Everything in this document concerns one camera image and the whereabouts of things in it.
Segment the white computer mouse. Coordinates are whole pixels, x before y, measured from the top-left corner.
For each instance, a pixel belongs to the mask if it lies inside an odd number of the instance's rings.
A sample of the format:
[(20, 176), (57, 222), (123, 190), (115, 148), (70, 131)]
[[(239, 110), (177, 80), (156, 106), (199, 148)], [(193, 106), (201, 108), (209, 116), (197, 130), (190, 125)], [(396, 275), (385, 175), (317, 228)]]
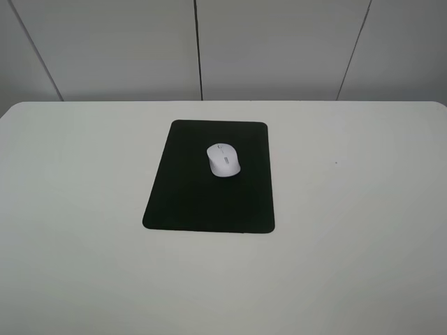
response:
[(237, 152), (229, 144), (217, 143), (207, 148), (210, 169), (214, 176), (233, 177), (240, 173), (241, 167)]

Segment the black mouse pad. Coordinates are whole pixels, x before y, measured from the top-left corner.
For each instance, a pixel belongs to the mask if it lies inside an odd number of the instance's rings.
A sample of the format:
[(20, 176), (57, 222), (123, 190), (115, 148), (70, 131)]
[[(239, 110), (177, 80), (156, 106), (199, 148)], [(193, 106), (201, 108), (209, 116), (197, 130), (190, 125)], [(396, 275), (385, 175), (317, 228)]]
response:
[[(241, 170), (212, 173), (207, 149), (229, 144)], [(268, 126), (255, 121), (171, 123), (147, 207), (147, 229), (268, 234), (275, 228)]]

